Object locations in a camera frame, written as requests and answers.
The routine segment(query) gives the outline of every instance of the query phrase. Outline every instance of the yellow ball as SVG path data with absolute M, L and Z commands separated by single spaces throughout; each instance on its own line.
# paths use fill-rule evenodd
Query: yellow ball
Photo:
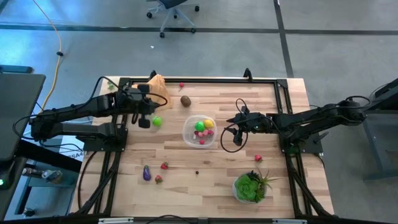
M 211 120 L 209 120 L 209 119 L 206 119 L 204 121 L 204 124 L 205 124 L 205 128 L 214 128 L 213 122 Z

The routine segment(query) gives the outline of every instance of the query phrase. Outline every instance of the desk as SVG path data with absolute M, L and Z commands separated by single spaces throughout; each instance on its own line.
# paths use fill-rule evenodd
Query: desk
M 118 83 L 120 77 L 109 77 Z M 290 99 L 294 113 L 308 110 L 308 99 L 303 79 L 288 79 Z M 249 134 L 246 147 L 237 153 L 227 153 L 220 146 L 220 135 L 227 126 L 226 119 L 236 113 L 235 101 L 242 98 L 251 111 L 276 113 L 275 92 L 267 84 L 186 83 L 181 89 L 178 83 L 166 83 L 172 98 L 172 109 L 158 111 L 164 119 L 161 128 L 138 128 L 129 123 L 126 150 L 122 153 L 113 200 L 113 217 L 157 217 L 165 214 L 183 217 L 218 218 L 289 218 L 294 217 L 292 199 L 284 156 L 279 149 L 276 134 Z M 100 94 L 108 93 L 103 82 Z M 180 97 L 187 95 L 192 104 L 184 108 Z M 218 126 L 217 140 L 209 149 L 194 149 L 182 139 L 182 126 L 192 114 L 212 117 Z M 93 124 L 110 122 L 111 118 L 98 118 Z M 233 147 L 232 138 L 226 137 L 226 147 Z M 261 172 L 279 178 L 271 183 L 265 200 L 256 205 L 239 203 L 232 194 L 235 178 L 243 172 L 256 169 L 254 155 L 260 154 Z M 104 153 L 94 156 L 83 178 L 82 202 L 92 194 L 100 179 Z M 325 171 L 319 158 L 302 155 L 307 185 L 324 208 L 333 213 Z M 169 162 L 169 170 L 161 170 L 163 162 Z M 150 167 L 152 180 L 142 179 L 145 165 Z M 163 183 L 156 185 L 154 177 L 161 175 Z M 106 191 L 102 199 L 106 202 Z M 298 190 L 300 208 L 304 208 L 302 194 Z M 77 210 L 77 196 L 71 212 Z

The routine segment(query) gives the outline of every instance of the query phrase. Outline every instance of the green ball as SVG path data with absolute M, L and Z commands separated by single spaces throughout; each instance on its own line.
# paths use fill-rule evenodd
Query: green ball
M 162 125 L 162 118 L 156 116 L 152 122 L 154 123 L 155 126 L 160 127 L 160 125 Z
M 198 122 L 195 124 L 195 129 L 196 129 L 197 131 L 199 131 L 199 132 L 203 132 L 203 131 L 205 130 L 205 124 L 204 124 L 204 122 L 203 122 L 203 121 L 198 121 Z

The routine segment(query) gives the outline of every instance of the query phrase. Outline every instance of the potted plant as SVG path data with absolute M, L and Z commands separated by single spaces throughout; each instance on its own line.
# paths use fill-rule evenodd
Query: potted plant
M 237 200 L 242 203 L 259 203 L 266 197 L 267 187 L 272 187 L 269 183 L 275 181 L 268 176 L 262 177 L 261 172 L 257 174 L 252 170 L 251 172 L 242 174 L 238 177 L 233 185 L 232 191 Z

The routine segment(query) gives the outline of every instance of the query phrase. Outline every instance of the plant pot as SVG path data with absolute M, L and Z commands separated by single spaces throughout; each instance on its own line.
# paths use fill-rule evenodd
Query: plant pot
M 239 177 L 237 177 L 237 178 L 234 180 L 234 182 L 232 183 L 232 193 L 234 194 L 234 197 L 236 198 L 236 200 L 240 201 L 241 203 L 255 204 L 256 202 L 252 202 L 252 201 L 249 201 L 249 200 L 241 200 L 241 199 L 238 198 L 238 193 L 237 193 L 237 190 L 236 190 L 236 187 L 235 187 L 235 183 L 236 183 L 236 181 L 238 181 L 239 178 L 241 178 L 241 177 L 242 177 L 243 175 L 245 175 L 245 174 L 240 175 Z M 267 186 L 264 185 L 264 198 L 265 198 L 266 195 L 267 195 Z

